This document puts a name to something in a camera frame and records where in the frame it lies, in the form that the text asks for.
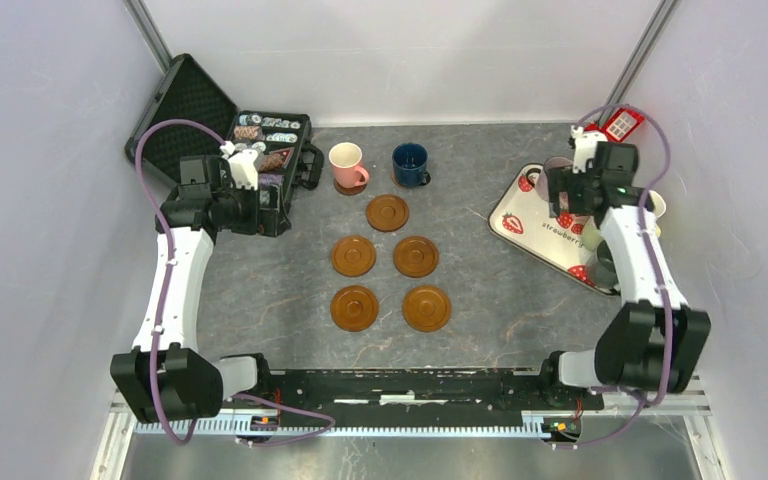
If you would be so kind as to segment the light green mug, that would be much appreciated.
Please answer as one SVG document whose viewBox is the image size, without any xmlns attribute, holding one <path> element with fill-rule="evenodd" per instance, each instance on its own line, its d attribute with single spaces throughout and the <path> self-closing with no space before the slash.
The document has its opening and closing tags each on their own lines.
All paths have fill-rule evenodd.
<svg viewBox="0 0 768 480">
<path fill-rule="evenodd" d="M 601 232 L 596 226 L 594 218 L 590 217 L 583 226 L 581 242 L 588 251 L 595 252 L 602 241 Z"/>
</svg>

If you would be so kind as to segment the dark brown coaster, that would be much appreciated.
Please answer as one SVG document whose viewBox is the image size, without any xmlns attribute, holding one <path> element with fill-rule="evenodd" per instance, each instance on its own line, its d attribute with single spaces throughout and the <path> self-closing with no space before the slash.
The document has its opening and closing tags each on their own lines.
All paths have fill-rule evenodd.
<svg viewBox="0 0 768 480">
<path fill-rule="evenodd" d="M 362 193 L 367 188 L 366 184 L 360 185 L 360 186 L 355 186 L 355 187 L 349 187 L 349 188 L 343 187 L 336 180 L 333 181 L 333 186 L 334 186 L 335 190 L 338 193 L 340 193 L 341 195 L 345 195 L 345 196 L 358 195 L 358 194 Z"/>
</svg>

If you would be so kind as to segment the mauve mug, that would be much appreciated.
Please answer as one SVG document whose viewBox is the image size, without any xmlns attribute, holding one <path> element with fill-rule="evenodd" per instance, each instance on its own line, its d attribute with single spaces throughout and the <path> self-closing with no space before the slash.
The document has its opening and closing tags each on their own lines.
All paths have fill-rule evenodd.
<svg viewBox="0 0 768 480">
<path fill-rule="evenodd" d="M 534 186 L 538 196 L 542 200 L 546 202 L 550 200 L 549 191 L 548 191 L 549 182 L 547 177 L 547 171 L 551 169 L 562 168 L 562 167 L 567 167 L 572 165 L 573 165 L 573 161 L 566 157 L 551 157 L 542 164 L 541 172 L 537 177 L 535 181 L 535 186 Z"/>
</svg>

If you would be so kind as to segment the aluminium frame rail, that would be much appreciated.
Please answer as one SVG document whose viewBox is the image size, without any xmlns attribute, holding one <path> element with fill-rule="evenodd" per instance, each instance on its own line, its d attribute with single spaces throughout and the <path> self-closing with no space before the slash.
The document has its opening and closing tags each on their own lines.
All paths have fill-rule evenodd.
<svg viewBox="0 0 768 480">
<path fill-rule="evenodd" d="M 417 437 L 417 438 L 454 438 L 454 437 L 486 437 L 486 438 L 540 438 L 547 439 L 551 431 L 562 424 L 569 424 L 574 431 L 580 431 L 586 419 L 611 417 L 624 419 L 631 415 L 636 408 L 634 398 L 619 391 L 592 393 L 599 395 L 604 401 L 604 407 L 598 411 L 580 412 L 573 416 L 551 415 L 546 412 L 524 412 L 521 422 L 513 427 L 456 427 L 456 428 L 383 428 L 383 427 L 339 427 L 334 418 L 325 415 L 322 423 L 314 427 L 282 427 L 279 416 L 285 411 L 256 407 L 246 401 L 233 401 L 224 404 L 217 416 L 200 419 L 196 423 L 197 435 L 233 435 L 237 437 L 255 438 L 272 437 L 291 438 L 321 430 L 326 436 L 366 436 L 366 437 Z"/>
</svg>

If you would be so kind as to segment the strawberry pattern tray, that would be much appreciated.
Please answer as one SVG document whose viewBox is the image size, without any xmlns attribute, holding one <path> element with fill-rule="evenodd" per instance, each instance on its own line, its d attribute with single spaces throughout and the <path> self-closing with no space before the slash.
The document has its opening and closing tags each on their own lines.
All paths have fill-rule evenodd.
<svg viewBox="0 0 768 480">
<path fill-rule="evenodd" d="M 530 163 L 517 174 L 512 184 L 489 215 L 491 231 L 549 267 L 605 295 L 616 295 L 596 288 L 586 266 L 595 252 L 581 242 L 581 232 L 589 217 L 562 212 L 549 216 L 549 203 L 542 200 L 535 186 L 542 165 Z"/>
</svg>

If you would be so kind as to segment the dark green mug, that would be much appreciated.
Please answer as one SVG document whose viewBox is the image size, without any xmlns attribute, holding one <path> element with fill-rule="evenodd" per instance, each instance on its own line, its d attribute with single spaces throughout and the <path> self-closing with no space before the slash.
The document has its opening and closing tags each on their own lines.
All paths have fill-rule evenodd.
<svg viewBox="0 0 768 480">
<path fill-rule="evenodd" d="M 607 242 L 603 240 L 586 266 L 590 282 L 601 290 L 613 292 L 618 286 L 618 276 L 613 256 Z"/>
</svg>

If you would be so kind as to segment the grooved wooden coaster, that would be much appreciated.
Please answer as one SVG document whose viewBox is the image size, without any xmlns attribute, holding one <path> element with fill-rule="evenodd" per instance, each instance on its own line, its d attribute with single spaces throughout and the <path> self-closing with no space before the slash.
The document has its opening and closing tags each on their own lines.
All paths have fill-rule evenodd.
<svg viewBox="0 0 768 480">
<path fill-rule="evenodd" d="M 366 207 L 369 225 L 380 232 L 393 232 L 401 229 L 409 220 L 410 210 L 406 201 L 393 194 L 379 195 Z"/>
</svg>

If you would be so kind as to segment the black poker chip case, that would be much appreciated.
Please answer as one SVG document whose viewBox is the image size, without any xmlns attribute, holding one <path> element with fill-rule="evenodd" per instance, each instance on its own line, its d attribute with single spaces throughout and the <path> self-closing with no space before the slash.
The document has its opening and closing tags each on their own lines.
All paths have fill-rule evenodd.
<svg viewBox="0 0 768 480">
<path fill-rule="evenodd" d="M 289 202 L 298 188 L 315 189 L 321 178 L 324 156 L 312 143 L 312 123 L 307 114 L 241 109 L 189 54 L 173 58 L 153 96 L 126 141 L 126 158 L 134 162 L 139 139 L 153 125 L 170 119 L 185 119 L 204 125 L 225 140 L 245 140 L 236 134 L 245 126 L 257 127 L 260 137 L 249 140 L 264 150 L 286 155 L 267 179 L 283 180 L 282 198 Z M 219 143 L 192 127 L 170 126 L 153 134 L 143 150 L 144 170 L 169 185 L 181 180 L 179 159 L 184 156 L 217 154 Z"/>
</svg>

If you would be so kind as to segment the pink mug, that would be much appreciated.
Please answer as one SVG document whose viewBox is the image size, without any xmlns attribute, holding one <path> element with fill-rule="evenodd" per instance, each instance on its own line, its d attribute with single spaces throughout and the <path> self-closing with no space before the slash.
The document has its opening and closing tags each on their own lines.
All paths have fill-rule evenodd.
<svg viewBox="0 0 768 480">
<path fill-rule="evenodd" d="M 355 143 L 342 142 L 333 146 L 328 154 L 337 184 L 344 189 L 365 187 L 370 175 L 363 166 L 362 149 Z"/>
</svg>

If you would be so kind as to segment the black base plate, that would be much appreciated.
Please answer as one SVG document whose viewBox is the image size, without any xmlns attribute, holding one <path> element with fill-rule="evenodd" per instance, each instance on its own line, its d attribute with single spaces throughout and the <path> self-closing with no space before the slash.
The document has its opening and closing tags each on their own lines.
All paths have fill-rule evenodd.
<svg viewBox="0 0 768 480">
<path fill-rule="evenodd" d="M 282 413 L 282 427 L 513 427 L 524 412 L 573 416 L 601 396 L 552 383 L 532 369 L 287 369 L 259 376 L 250 394 L 312 417 Z"/>
</svg>

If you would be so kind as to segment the dark blue mug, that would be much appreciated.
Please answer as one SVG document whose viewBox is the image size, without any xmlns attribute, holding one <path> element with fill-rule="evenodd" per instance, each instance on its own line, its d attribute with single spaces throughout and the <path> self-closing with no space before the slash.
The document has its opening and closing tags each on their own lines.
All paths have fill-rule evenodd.
<svg viewBox="0 0 768 480">
<path fill-rule="evenodd" d="M 406 185 L 428 185 L 431 181 L 428 152 L 420 144 L 404 143 L 392 152 L 393 174 Z"/>
</svg>

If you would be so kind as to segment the yellow mug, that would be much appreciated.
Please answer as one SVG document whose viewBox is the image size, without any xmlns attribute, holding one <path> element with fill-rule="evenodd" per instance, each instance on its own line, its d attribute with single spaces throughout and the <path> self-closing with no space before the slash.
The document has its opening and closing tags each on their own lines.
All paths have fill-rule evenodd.
<svg viewBox="0 0 768 480">
<path fill-rule="evenodd" d="M 659 238 L 661 236 L 661 228 L 658 224 L 658 221 L 666 213 L 667 205 L 663 197 L 654 190 L 651 190 L 649 192 L 649 197 L 652 202 L 653 214 L 655 216 L 655 223 L 654 223 L 655 235 L 657 238 Z"/>
</svg>

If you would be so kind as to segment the light wooden coaster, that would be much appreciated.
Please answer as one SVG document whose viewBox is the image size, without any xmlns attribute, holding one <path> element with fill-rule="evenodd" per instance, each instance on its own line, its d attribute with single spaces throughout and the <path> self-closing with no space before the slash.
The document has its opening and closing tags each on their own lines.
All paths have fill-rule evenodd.
<svg viewBox="0 0 768 480">
<path fill-rule="evenodd" d="M 412 189 L 417 189 L 417 188 L 420 188 L 420 187 L 423 187 L 423 186 L 424 186 L 424 185 L 423 185 L 423 184 L 421 184 L 421 183 L 420 183 L 419 185 L 406 185 L 406 184 L 400 183 L 400 182 L 399 182 L 399 180 L 398 180 L 398 178 L 395 176 L 395 174 L 391 174 L 391 180 L 392 180 L 392 182 L 393 182 L 393 183 L 394 183 L 394 184 L 395 184 L 397 187 L 399 187 L 399 188 L 402 188 L 402 189 L 408 189 L 408 190 L 412 190 Z"/>
</svg>

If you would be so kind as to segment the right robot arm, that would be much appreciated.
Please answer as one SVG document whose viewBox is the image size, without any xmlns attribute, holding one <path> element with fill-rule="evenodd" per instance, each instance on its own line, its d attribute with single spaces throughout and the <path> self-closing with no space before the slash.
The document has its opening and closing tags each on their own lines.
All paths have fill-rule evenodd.
<svg viewBox="0 0 768 480">
<path fill-rule="evenodd" d="M 651 194 L 634 186 L 636 146 L 574 140 L 569 166 L 547 171 L 551 215 L 593 218 L 610 251 L 623 305 L 596 346 L 554 355 L 556 370 L 537 382 L 551 408 L 579 388 L 627 387 L 660 402 L 687 388 L 711 331 L 708 314 L 692 308 L 669 272 L 655 232 Z"/>
</svg>

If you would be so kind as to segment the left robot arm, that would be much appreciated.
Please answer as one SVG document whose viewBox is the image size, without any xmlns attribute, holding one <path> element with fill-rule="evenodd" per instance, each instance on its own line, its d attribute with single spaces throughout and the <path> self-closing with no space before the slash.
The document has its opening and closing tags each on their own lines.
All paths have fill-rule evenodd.
<svg viewBox="0 0 768 480">
<path fill-rule="evenodd" d="M 197 347 L 206 267 L 220 231 L 245 228 L 257 217 L 260 158 L 252 149 L 229 158 L 184 157 L 180 183 L 164 201 L 152 201 L 158 251 L 149 303 L 131 349 L 110 364 L 114 383 L 143 424 L 211 418 L 235 394 L 255 408 L 273 397 L 261 357 L 211 362 Z"/>
</svg>

